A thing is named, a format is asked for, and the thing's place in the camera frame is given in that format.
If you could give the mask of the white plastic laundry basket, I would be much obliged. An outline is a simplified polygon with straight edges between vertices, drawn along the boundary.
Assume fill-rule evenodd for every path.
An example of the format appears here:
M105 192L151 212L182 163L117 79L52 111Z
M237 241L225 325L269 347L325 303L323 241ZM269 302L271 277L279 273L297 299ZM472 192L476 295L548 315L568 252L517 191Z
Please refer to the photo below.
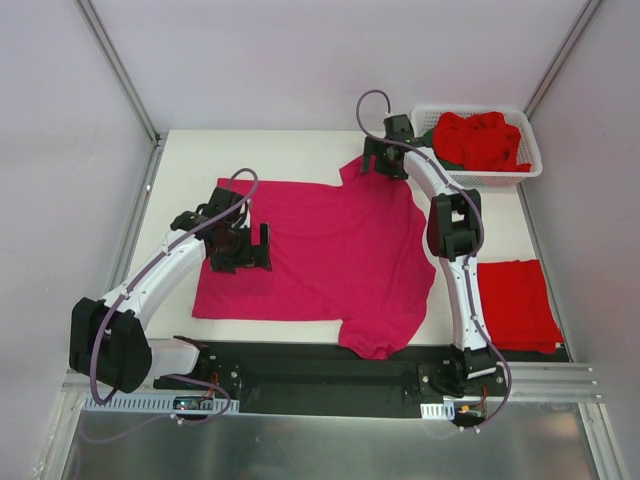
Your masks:
M519 110L418 106L411 121L446 170L467 187L512 187L543 172L532 127Z

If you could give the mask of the pink t shirt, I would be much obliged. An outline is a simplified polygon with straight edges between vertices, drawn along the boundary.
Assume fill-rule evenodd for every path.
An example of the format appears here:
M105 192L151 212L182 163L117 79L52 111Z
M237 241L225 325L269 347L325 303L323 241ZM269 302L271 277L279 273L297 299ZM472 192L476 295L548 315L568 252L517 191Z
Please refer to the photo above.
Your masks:
M404 349L427 315L436 270L424 253L424 213L409 184L364 174L341 185L263 181L251 221L270 227L272 269L201 268L198 319L339 320L338 343L368 360Z

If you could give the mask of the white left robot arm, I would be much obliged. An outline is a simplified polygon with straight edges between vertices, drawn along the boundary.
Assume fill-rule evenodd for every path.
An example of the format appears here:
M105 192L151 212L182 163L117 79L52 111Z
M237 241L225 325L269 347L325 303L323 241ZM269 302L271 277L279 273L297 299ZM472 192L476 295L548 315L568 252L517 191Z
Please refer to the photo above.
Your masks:
M269 246L268 224L250 224L249 196L215 188L207 202L172 221L145 265L101 298L74 305L70 368L123 393L173 374L189 388L205 386L212 366L202 345L183 336L150 340L146 328L174 288L203 263L215 273L270 270Z

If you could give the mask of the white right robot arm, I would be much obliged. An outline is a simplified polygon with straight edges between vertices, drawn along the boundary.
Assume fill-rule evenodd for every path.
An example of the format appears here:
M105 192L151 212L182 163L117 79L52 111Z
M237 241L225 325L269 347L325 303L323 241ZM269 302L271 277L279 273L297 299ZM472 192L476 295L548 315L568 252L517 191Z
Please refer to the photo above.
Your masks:
M497 370L497 356L481 305L477 254L484 244L481 197L459 184L432 149L414 136L407 115L389 114L385 135L367 134L361 171L412 179L430 201L426 241L440 261L448 289L453 339L451 359L429 377L436 392L461 398L481 388Z

